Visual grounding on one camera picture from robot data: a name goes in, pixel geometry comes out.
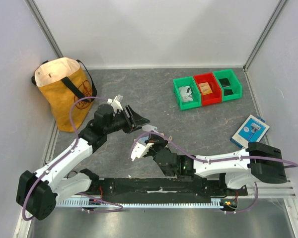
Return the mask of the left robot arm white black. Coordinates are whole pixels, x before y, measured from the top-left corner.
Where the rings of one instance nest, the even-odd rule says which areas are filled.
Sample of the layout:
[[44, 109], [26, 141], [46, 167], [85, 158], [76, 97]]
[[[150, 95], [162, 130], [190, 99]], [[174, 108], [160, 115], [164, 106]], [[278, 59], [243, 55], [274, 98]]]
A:
[[78, 134], [75, 141], [50, 163], [35, 172], [25, 171], [18, 182], [16, 202], [22, 207], [26, 221], [43, 220], [54, 210], [57, 202], [85, 191], [93, 195], [99, 191], [98, 176], [84, 169], [70, 179], [64, 179], [77, 164], [96, 152], [111, 133], [122, 130], [130, 134], [150, 120], [136, 113], [129, 105], [123, 109], [103, 104], [94, 118]]

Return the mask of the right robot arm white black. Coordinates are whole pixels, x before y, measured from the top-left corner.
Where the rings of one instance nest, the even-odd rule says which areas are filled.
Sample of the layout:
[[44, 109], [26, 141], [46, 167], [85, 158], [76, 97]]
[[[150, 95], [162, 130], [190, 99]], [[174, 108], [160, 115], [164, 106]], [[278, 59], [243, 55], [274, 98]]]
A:
[[219, 174], [218, 191], [223, 195], [253, 182], [282, 184], [287, 182], [280, 149], [250, 142], [248, 147], [213, 156], [186, 156], [171, 152], [168, 141], [151, 134], [145, 157], [152, 157], [167, 177], [205, 178]]

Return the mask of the pale translucent card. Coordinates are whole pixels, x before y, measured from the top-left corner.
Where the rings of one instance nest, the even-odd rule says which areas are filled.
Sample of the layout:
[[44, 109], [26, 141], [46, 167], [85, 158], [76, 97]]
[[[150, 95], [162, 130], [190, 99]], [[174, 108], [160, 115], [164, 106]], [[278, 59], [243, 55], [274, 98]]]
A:
[[142, 130], [146, 131], [146, 132], [150, 132], [150, 131], [158, 132], [157, 127], [153, 126], [153, 125], [150, 125], [150, 124], [142, 126]]

